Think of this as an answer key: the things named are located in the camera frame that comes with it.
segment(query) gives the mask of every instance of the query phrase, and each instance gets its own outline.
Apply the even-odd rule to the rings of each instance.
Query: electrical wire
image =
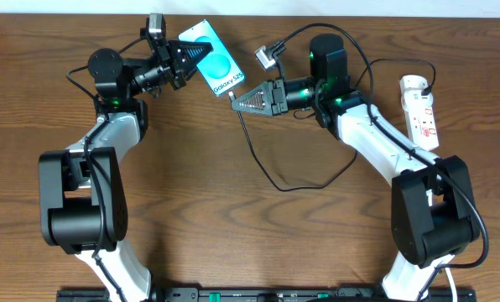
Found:
[[[107,267],[105,267],[105,264],[102,262],[101,258],[99,256],[95,256],[94,259],[96,260],[96,266],[99,267],[102,274],[108,280],[108,283],[110,283],[111,286],[113,286],[114,289],[116,290],[116,293],[119,296],[119,299],[122,302],[127,302],[127,300],[125,299],[125,296],[123,295],[122,288],[117,285],[116,280],[114,280],[113,276],[111,276],[111,274],[108,272],[108,269],[107,269]]]
[[[120,49],[118,51],[119,54],[122,54],[123,52],[125,52],[127,49],[130,49],[131,47],[133,47],[136,43],[142,41],[143,38],[139,38],[139,39],[135,39],[133,42],[129,43],[127,46],[123,47],[122,49]],[[82,66],[82,67],[79,67],[79,68],[75,68],[74,70],[69,70],[65,73],[65,77],[67,78],[67,80],[69,80],[73,85],[77,86],[80,90],[84,91],[84,93],[86,93],[94,102],[98,102],[98,95],[94,96],[93,93],[89,92],[83,85],[79,84],[79,82],[75,81],[75,79],[73,79],[73,77],[71,77],[71,74],[72,73],[75,73],[77,71],[82,71],[82,70],[85,70],[88,68],[88,65],[86,66]]]
[[[326,83],[325,79],[320,79],[317,81],[317,84],[315,84],[314,106],[315,106],[315,109],[318,109],[318,110],[321,110],[321,109],[319,109],[319,91],[325,83]]]
[[[455,287],[455,282],[453,281],[453,276],[451,276],[450,268],[444,268],[445,274],[448,276],[448,282],[450,283],[451,289],[451,302],[457,302],[457,288]]]
[[[129,43],[129,45],[127,45],[127,46],[123,47],[122,49],[120,49],[120,50],[118,51],[118,53],[119,53],[119,54],[124,53],[127,49],[130,49],[130,48],[131,48],[131,47],[133,47],[136,43],[138,43],[138,42],[140,42],[140,41],[142,41],[142,40],[144,40],[144,38],[138,38],[138,39],[135,39],[133,42]]]
[[[383,61],[388,61],[388,62],[411,62],[411,63],[420,63],[420,64],[427,64],[431,67],[431,69],[433,70],[433,80],[431,81],[431,85],[429,85],[429,89],[431,89],[434,85],[435,85],[435,81],[436,81],[436,68],[435,66],[430,63],[429,61],[426,61],[426,60],[418,60],[418,59],[409,59],[409,58],[397,58],[397,59],[388,59],[388,58],[381,58],[381,59],[376,59],[376,60],[373,60],[369,63],[369,65],[373,65],[377,62],[383,62]],[[364,75],[366,75],[366,72],[367,72],[367,67],[366,69],[362,72],[362,74],[360,75],[360,77],[358,78],[358,81],[357,83],[355,84],[355,88],[358,87],[358,85],[360,84],[360,82],[362,81],[362,78],[364,77]]]
[[[273,55],[274,60],[276,60],[276,66],[278,67],[278,73],[282,80],[285,80],[286,75],[285,75],[285,69],[284,69],[284,63],[280,60],[280,58],[277,55]]]
[[[403,151],[405,151],[407,154],[409,154],[411,157],[414,157],[417,159],[419,162],[422,164],[426,165],[427,167],[431,168],[434,170],[439,177],[447,183],[468,205],[468,207],[471,209],[474,217],[476,220],[479,222],[479,228],[482,234],[482,240],[483,240],[483,249],[482,249],[482,254],[481,256],[474,262],[472,263],[460,263],[460,264],[450,264],[450,263],[442,263],[439,264],[436,268],[435,271],[439,271],[443,268],[475,268],[479,265],[481,265],[486,259],[488,255],[488,250],[489,250],[489,239],[488,239],[488,232],[487,228],[485,227],[485,223],[483,222],[483,219],[481,218],[479,211],[476,209],[476,207],[473,205],[473,203],[470,201],[470,198],[465,194],[465,192],[461,189],[461,187],[448,175],[446,175],[443,171],[438,169],[433,163],[431,163],[429,160],[424,159],[423,157],[419,156],[416,153],[415,149],[410,149],[407,146],[405,146],[402,142],[400,142],[397,138],[395,138],[391,133],[388,132],[378,121],[378,117],[374,117],[372,113],[372,103],[373,103],[373,98],[374,98],[374,79],[373,79],[373,72],[371,69],[371,64],[369,60],[367,59],[366,55],[364,54],[362,48],[360,45],[356,42],[356,40],[344,29],[341,29],[333,24],[328,24],[328,23],[312,23],[304,26],[301,29],[295,30],[292,34],[287,36],[285,39],[281,40],[279,43],[275,45],[273,48],[273,51],[278,49],[279,47],[282,47],[285,42],[287,42],[289,39],[293,38],[296,34],[302,32],[303,30],[312,28],[312,27],[326,27],[330,29],[334,29],[340,33],[342,33],[345,37],[347,37],[351,43],[354,45],[354,47],[358,50],[360,53],[360,56],[364,60],[364,63],[366,64],[367,68],[367,73],[369,74],[369,90],[370,90],[370,95],[369,98],[366,100],[366,105],[367,105],[367,115],[369,116],[369,121],[371,124],[374,124],[377,129],[383,133],[387,138],[392,140],[394,143],[396,143]],[[433,273],[432,278],[428,281],[428,283],[424,286],[424,290],[422,290],[420,293],[423,294],[430,286],[430,283],[432,283],[433,279],[435,278],[436,273]]]
[[[122,48],[121,50],[119,50],[118,53],[119,54],[123,53],[125,50],[131,48],[133,45],[135,45],[136,43],[140,42],[141,40],[143,40],[143,39],[136,39],[136,40],[134,40],[129,45],[127,45],[124,48]],[[81,70],[85,70],[87,68],[88,68],[88,66],[82,66],[82,67],[79,67],[79,68],[75,68],[74,70],[67,71],[67,73],[65,74],[65,77],[73,85],[77,86],[79,89],[81,89],[82,91],[84,91],[84,93],[86,93],[94,101],[94,106],[96,107],[96,112],[99,112],[100,109],[101,109],[99,107],[99,99],[98,99],[99,98],[99,94],[96,94],[94,96],[84,86],[82,86],[81,84],[79,84],[77,81],[75,81],[71,77],[72,73],[77,72],[77,71],[81,71]],[[94,138],[106,125],[108,125],[108,123],[110,123],[108,113],[106,113],[106,112],[102,112],[102,113],[104,113],[104,115],[105,115],[105,120],[101,123],[101,125],[99,125],[97,128],[95,128],[91,132],[90,135],[86,135],[84,137],[84,158],[85,158],[85,161],[86,161],[86,166],[88,167],[88,169],[90,171],[91,185],[93,185],[95,187],[96,194],[97,194],[97,199],[99,201],[99,216],[100,216],[100,223],[101,223],[101,225],[100,225],[100,231],[99,231],[99,237],[97,239],[96,247],[95,247],[93,253],[91,254],[91,257],[95,259],[96,265],[102,271],[103,275],[108,280],[108,282],[114,287],[114,289],[116,289],[117,295],[119,296],[120,300],[122,302],[127,302],[127,300],[125,299],[125,296],[123,295],[122,288],[117,285],[116,281],[111,276],[111,274],[108,272],[107,268],[102,263],[102,259],[98,255],[99,252],[101,251],[102,243],[104,241],[104,237],[105,237],[105,234],[107,232],[107,210],[106,210],[106,207],[105,207],[105,201],[103,199],[103,195],[102,195],[102,190],[101,190],[101,186],[100,186],[100,183],[99,183],[99,179],[97,177],[97,173],[96,173],[96,170],[94,168],[94,164],[93,164],[93,160],[94,159],[91,158],[89,147],[90,147],[90,144],[91,144],[91,138]],[[96,166],[98,167],[98,169],[100,170],[100,172],[102,174],[104,174],[104,171],[102,170],[102,167],[98,163],[96,163],[96,164],[97,164]]]
[[[282,188],[278,187],[278,185],[276,185],[276,183],[274,182],[274,180],[267,173],[267,170],[263,167],[263,165],[259,161],[258,156],[253,151],[252,141],[250,140],[250,135],[248,134],[247,126],[244,123],[244,119],[242,118],[241,112],[237,112],[237,115],[239,116],[239,120],[241,121],[241,126],[242,126],[242,130],[244,132],[244,136],[246,136],[246,138],[247,138],[248,147],[250,148],[250,153],[252,154],[252,156],[255,159],[256,163],[258,163],[259,168],[261,168],[261,170],[263,171],[263,173],[265,174],[265,176],[267,176],[268,181],[270,181],[270,183],[274,186],[274,188],[276,188],[276,190],[278,190],[280,192],[291,192],[291,191],[294,191],[294,190],[320,190],[320,189],[324,189],[329,184],[331,184],[332,182],[334,182],[334,180],[336,180],[338,177],[340,177],[340,175],[343,174],[343,172],[345,172],[347,169],[349,169],[349,167],[351,167],[352,163],[354,163],[354,161],[357,159],[358,151],[355,150],[354,156],[352,157],[351,161],[345,167],[343,167],[338,173],[336,173],[336,175],[332,176],[332,178],[329,179],[327,182],[325,182],[323,185],[317,185],[317,186],[300,186],[300,187],[294,187],[294,188],[289,188],[289,189],[282,189]]]
[[[293,112],[293,117],[296,118],[296,119],[298,119],[298,120],[304,120],[306,118],[310,118],[310,117],[314,117],[315,116],[315,112],[312,112],[312,113],[308,114],[305,117],[299,117],[299,116],[297,116],[297,112],[300,112],[300,111],[302,111],[302,110],[300,110],[300,109],[295,110]]]

